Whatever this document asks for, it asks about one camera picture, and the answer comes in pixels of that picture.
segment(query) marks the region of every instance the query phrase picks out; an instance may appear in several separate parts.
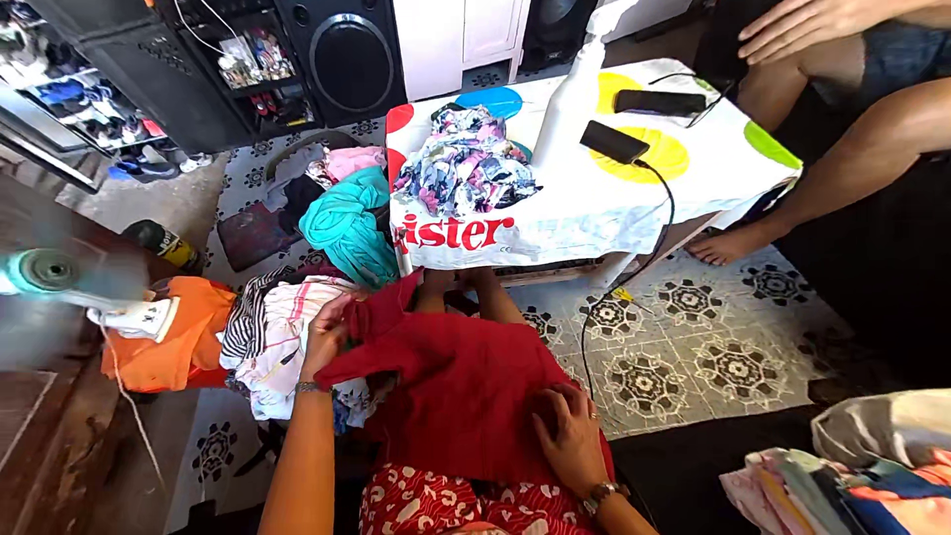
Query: red and white patterned pants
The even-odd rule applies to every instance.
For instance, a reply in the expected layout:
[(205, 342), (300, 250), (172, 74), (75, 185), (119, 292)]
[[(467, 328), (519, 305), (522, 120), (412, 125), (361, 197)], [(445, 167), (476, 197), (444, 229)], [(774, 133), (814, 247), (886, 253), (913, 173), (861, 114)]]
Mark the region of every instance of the red and white patterned pants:
[(363, 490), (361, 535), (468, 531), (586, 535), (594, 521), (571, 494), (553, 485), (492, 485), (480, 496), (468, 481), (387, 464)]

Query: white cabinet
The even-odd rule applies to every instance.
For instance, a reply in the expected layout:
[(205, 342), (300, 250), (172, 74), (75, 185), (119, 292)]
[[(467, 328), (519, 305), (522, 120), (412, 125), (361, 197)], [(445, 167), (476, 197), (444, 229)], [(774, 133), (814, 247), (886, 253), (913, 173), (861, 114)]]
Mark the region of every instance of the white cabinet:
[(531, 0), (393, 0), (406, 97), (412, 102), (462, 88), (462, 72), (522, 57)]
[(466, 0), (393, 0), (410, 102), (462, 87), (465, 5)]
[(521, 0), (466, 0), (462, 62), (513, 49), (521, 9)]

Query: hand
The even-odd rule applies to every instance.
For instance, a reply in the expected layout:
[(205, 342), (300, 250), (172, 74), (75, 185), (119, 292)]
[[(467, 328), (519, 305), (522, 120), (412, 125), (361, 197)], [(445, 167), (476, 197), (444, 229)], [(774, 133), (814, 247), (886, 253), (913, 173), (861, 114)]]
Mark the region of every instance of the hand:
[(307, 348), (301, 367), (301, 381), (313, 381), (314, 374), (330, 364), (340, 353), (340, 346), (347, 338), (347, 326), (340, 320), (343, 310), (356, 296), (342, 293), (320, 308), (317, 316), (307, 326)]
[(783, 0), (740, 32), (747, 63), (770, 63), (817, 43), (854, 35), (925, 0)]
[(608, 481), (601, 452), (601, 432), (594, 402), (571, 385), (556, 385), (542, 393), (552, 400), (558, 417), (558, 433), (549, 434), (545, 422), (532, 414), (535, 432), (545, 458), (564, 486), (578, 498), (587, 500), (591, 491)]

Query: white wall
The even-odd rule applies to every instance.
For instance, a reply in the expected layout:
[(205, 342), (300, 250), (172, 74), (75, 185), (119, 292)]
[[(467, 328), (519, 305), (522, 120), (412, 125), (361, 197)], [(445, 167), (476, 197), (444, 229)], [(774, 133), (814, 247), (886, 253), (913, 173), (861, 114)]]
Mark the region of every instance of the white wall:
[[(614, 0), (598, 0), (598, 7), (610, 4)], [(626, 35), (643, 30), (669, 18), (673, 18), (690, 7), (691, 0), (640, 0), (633, 8), (621, 15), (617, 28), (605, 36), (609, 43)]]

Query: white cord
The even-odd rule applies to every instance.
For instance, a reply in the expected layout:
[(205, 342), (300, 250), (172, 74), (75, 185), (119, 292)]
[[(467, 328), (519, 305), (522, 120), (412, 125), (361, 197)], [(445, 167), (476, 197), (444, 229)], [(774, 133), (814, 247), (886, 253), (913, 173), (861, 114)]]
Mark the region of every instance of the white cord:
[(235, 39), (237, 39), (237, 38), (238, 38), (238, 34), (235, 33), (234, 29), (231, 28), (231, 26), (230, 26), (228, 23), (224, 22), (224, 19), (222, 19), (222, 16), (219, 15), (218, 12), (215, 11), (211, 6), (209, 6), (208, 3), (205, 2), (205, 0), (202, 0), (202, 3), (204, 4), (204, 6), (205, 6), (206, 8), (208, 8), (209, 11), (211, 11), (211, 13), (212, 13), (213, 15), (215, 15), (216, 17), (218, 17), (218, 20), (222, 21), (222, 24), (224, 24), (229, 30), (231, 30), (231, 34), (235, 36)]
[(228, 56), (228, 57), (234, 59), (235, 61), (238, 61), (238, 58), (236, 58), (233, 54), (229, 54), (228, 52), (225, 52), (224, 50), (221, 50), (221, 49), (219, 49), (218, 47), (214, 47), (214, 46), (212, 46), (212, 45), (209, 45), (207, 41), (205, 41), (204, 39), (202, 39), (201, 37), (199, 37), (199, 36), (198, 36), (198, 33), (195, 33), (195, 30), (193, 30), (193, 29), (188, 25), (188, 23), (186, 23), (186, 21), (184, 20), (184, 15), (182, 14), (182, 6), (179, 6), (179, 0), (172, 0), (172, 3), (175, 4), (175, 9), (178, 10), (179, 18), (182, 19), (182, 24), (184, 25), (185, 29), (188, 30), (188, 31), (190, 31), (191, 34), (195, 36), (195, 39), (198, 39), (198, 42), (199, 42), (199, 43), (205, 45), (206, 47), (208, 47), (208, 48), (210, 48), (210, 49), (212, 49), (212, 50), (215, 50), (215, 51), (218, 52), (218, 53), (224, 54), (224, 55), (226, 55), (226, 56)]
[(165, 489), (165, 478), (162, 477), (162, 471), (159, 469), (159, 462), (155, 459), (155, 451), (152, 449), (152, 443), (148, 441), (148, 435), (146, 435), (146, 427), (142, 425), (142, 418), (139, 416), (139, 409), (135, 406), (135, 402), (132, 401), (132, 396), (128, 395), (126, 392), (126, 387), (122, 384), (122, 377), (119, 375), (119, 355), (116, 353), (116, 348), (112, 345), (112, 341), (109, 340), (109, 335), (106, 332), (106, 328), (102, 325), (99, 325), (99, 330), (103, 332), (103, 337), (106, 338), (106, 346), (112, 351), (112, 369), (115, 370), (116, 374), (116, 383), (119, 385), (119, 393), (122, 394), (128, 403), (132, 406), (132, 416), (135, 417), (135, 423), (139, 426), (139, 434), (142, 435), (142, 441), (146, 443), (146, 450), (148, 451), (148, 457), (152, 461), (152, 467), (155, 468), (155, 475), (159, 476), (159, 485), (162, 487), (162, 492), (166, 492)]

